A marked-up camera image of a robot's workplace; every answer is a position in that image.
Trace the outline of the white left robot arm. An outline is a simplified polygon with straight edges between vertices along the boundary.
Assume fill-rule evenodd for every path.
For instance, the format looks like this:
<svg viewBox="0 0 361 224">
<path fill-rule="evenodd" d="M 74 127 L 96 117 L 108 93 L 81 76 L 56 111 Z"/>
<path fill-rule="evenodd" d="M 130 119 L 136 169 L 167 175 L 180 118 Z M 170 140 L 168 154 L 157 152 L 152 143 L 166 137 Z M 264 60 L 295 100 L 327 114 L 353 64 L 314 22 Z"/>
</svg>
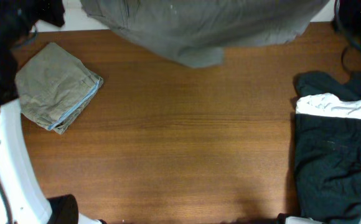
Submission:
<svg viewBox="0 0 361 224">
<path fill-rule="evenodd" d="M 96 223 L 79 213 L 71 194 L 46 198 L 38 184 L 21 127 L 11 50 L 36 37 L 39 20 L 62 27 L 62 1 L 0 1 L 0 223 Z"/>
</svg>

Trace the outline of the grey-green shorts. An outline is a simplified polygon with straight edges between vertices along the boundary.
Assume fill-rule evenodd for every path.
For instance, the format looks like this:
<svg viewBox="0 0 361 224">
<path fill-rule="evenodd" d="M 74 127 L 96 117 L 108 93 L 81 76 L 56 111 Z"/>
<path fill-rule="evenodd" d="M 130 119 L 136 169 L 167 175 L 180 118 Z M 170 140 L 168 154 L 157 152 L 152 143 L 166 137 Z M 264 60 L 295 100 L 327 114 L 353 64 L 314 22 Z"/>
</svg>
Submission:
<svg viewBox="0 0 361 224">
<path fill-rule="evenodd" d="M 325 0 L 81 0 L 87 16 L 118 36 L 191 68 L 223 62 L 225 47 L 285 44 Z"/>
</svg>

